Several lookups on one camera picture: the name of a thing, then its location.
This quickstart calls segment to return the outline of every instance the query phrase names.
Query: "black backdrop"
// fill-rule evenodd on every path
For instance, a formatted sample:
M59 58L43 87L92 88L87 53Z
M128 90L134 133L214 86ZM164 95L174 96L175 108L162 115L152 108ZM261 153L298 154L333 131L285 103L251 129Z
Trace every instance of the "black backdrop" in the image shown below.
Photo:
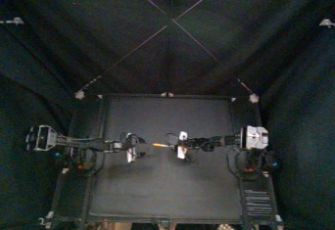
M199 0L154 0L173 17ZM88 92L246 94L262 115L283 169L281 211L293 229L334 229L335 0L206 0ZM0 228L46 215L55 172L48 155L23 152L32 124L66 131L74 93L167 23L146 0L0 0Z

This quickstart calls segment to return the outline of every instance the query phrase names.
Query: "black curtain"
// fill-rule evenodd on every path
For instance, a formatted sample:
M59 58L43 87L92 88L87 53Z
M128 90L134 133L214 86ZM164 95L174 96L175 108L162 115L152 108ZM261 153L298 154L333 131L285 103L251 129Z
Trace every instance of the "black curtain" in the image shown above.
M278 202L290 229L335 229L335 29L307 34L263 96L263 114L283 168Z

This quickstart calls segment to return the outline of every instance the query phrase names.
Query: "metal frame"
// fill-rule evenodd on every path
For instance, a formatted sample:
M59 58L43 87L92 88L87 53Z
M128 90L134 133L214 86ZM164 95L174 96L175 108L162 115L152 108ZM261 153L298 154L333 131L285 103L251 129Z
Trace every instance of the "metal frame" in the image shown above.
M162 98L159 95L134 95L134 94L106 94L106 97L143 97L143 98ZM227 99L227 97L218 97L218 96L177 96L174 98L185 98L185 99ZM258 105L253 105L255 111L258 112ZM233 103L230 105L231 110L231 125L234 128L234 111L233 111ZM104 113L106 113L106 98L100 101L100 112L99 112L99 121L100 121L100 128L98 128L100 136L103 133L103 127L104 127ZM259 113L255 113L258 122L261 121ZM245 193L243 193L243 180L238 180L239 184L239 194L241 194L241 205L242 205L242 216L241 220L223 220L223 219L189 219L189 218L164 218L164 217L148 217L143 215L138 216L91 216L90 215L90 204L92 200L92 188L95 185L96 177L95 173L91 175L86 182L86 196L84 196L84 203L82 207L82 214L80 217L67 217L67 216L58 216L56 213L56 207L58 207L58 200L60 198L60 192L66 181L66 175L67 173L60 173L59 181L58 181L58 187L56 192L54 196L54 202L52 202L52 212L55 212L55 217L48 219L46 221L47 223L51 223L51 229L54 229L58 225L58 223L63 221L74 221L79 225L79 230L86 229L86 223L87 222L134 222L134 223L158 223L162 222L171 222L171 223L189 223L189 224L234 224L234 225L243 225L246 230L253 229L254 224L261 225L269 225L273 229L279 229L278 226L281 222L277 221L277 215L278 215L278 206L277 206L277 199L275 199L275 193L274 193L274 185L273 185L273 178L269 174L267 182L269 182L269 194L271 197L271 206L273 206L273 217L269 220L257 221L250 216L247 216L246 208L243 207L243 204L246 203L245 200Z

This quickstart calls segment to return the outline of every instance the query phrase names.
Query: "black fabric wall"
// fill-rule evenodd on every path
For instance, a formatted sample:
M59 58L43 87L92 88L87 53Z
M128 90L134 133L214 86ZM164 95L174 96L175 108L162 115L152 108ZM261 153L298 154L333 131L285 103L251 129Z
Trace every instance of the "black fabric wall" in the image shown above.
M66 131L71 114L0 75L0 229L35 229L52 200L58 168L51 153L26 151L32 125Z
M36 229L58 168L51 153L26 151L26 137L40 124L66 133L75 104L30 30L0 26L0 37L0 229Z
M291 229L335 229L335 29L310 43L263 96L273 146L283 162L278 200Z

